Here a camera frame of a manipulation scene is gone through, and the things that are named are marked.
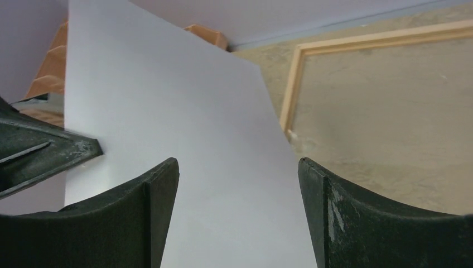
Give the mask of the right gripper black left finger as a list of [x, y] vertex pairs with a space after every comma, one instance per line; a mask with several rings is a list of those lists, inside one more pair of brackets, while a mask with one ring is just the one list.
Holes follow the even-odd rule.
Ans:
[[1, 215], [1, 266], [160, 267], [179, 176], [171, 157], [57, 212]]

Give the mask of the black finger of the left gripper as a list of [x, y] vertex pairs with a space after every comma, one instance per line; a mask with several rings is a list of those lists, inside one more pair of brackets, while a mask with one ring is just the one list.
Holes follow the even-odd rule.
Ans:
[[1, 198], [102, 154], [98, 140], [22, 114], [1, 100]]

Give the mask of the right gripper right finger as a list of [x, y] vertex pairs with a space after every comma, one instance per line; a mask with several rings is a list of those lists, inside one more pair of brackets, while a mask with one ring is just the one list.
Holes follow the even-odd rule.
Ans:
[[472, 215], [386, 198], [307, 157], [298, 178], [318, 267], [472, 266]]

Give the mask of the printed photo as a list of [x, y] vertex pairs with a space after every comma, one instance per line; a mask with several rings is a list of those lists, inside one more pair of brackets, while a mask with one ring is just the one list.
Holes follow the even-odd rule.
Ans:
[[315, 267], [297, 160], [260, 69], [130, 1], [70, 1], [65, 127], [103, 156], [65, 204], [169, 157], [180, 179], [163, 267]]

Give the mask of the wooden picture frame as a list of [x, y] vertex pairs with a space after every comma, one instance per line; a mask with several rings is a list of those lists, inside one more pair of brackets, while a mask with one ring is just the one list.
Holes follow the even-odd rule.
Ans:
[[472, 20], [298, 44], [289, 69], [279, 118], [282, 131], [290, 140], [306, 56], [469, 38], [472, 38]]

